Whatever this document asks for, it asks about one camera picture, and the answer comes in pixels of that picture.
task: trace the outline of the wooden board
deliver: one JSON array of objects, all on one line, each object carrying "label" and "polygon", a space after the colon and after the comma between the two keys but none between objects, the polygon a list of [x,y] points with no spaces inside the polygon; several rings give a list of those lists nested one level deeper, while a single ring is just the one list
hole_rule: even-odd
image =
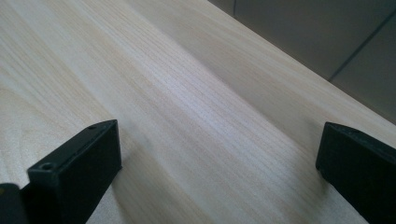
[{"label": "wooden board", "polygon": [[396,126],[204,0],[0,2],[0,181],[117,119],[89,223],[364,223],[315,169],[326,120]]}]

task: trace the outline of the gray wall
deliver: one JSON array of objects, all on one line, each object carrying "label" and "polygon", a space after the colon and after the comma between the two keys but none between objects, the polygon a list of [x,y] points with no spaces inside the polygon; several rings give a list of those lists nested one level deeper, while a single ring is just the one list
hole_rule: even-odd
[{"label": "gray wall", "polygon": [[396,123],[395,0],[210,0]]}]

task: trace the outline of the tabletop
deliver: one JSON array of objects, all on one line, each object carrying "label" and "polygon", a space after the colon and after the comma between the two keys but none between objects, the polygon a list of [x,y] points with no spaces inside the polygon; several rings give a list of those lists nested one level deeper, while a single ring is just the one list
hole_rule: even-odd
[{"label": "tabletop", "polygon": [[325,121],[396,126],[205,0],[0,2],[0,181],[117,119],[89,223],[365,223],[315,169]]}]

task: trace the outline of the light wood grain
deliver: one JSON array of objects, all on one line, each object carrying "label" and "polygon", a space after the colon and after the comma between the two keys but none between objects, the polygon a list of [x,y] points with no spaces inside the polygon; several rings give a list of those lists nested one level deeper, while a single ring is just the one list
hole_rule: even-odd
[{"label": "light wood grain", "polygon": [[315,169],[326,120],[396,127],[204,0],[0,2],[0,181],[118,119],[90,223],[364,223]]}]

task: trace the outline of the screw hole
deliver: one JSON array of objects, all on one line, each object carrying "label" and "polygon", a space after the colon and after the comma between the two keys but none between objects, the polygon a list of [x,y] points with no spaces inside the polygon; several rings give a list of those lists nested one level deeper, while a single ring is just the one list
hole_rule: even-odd
[{"label": "screw hole", "polygon": [[47,171],[48,170],[52,170],[53,168],[55,168],[55,164],[53,164],[51,162],[47,162],[47,163],[42,164],[40,166],[40,168],[43,169],[43,170],[47,170]]}]

